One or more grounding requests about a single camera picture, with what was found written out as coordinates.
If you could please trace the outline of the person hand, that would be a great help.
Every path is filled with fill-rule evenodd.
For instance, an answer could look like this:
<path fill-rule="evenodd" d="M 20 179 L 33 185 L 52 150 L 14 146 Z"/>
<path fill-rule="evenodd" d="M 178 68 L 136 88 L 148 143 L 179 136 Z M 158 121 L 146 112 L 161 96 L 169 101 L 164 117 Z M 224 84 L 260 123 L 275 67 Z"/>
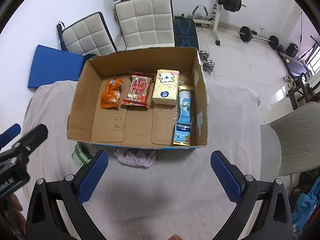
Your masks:
<path fill-rule="evenodd" d="M 24 215 L 22 214 L 23 207 L 21 206 L 20 201 L 18 200 L 16 194 L 13 193 L 12 195 L 10 195 L 9 199 L 10 199 L 10 201 L 13 205 L 14 211 L 18 217 L 20 228 L 21 228 L 22 232 L 25 233 L 26 219 L 25 219 Z"/>

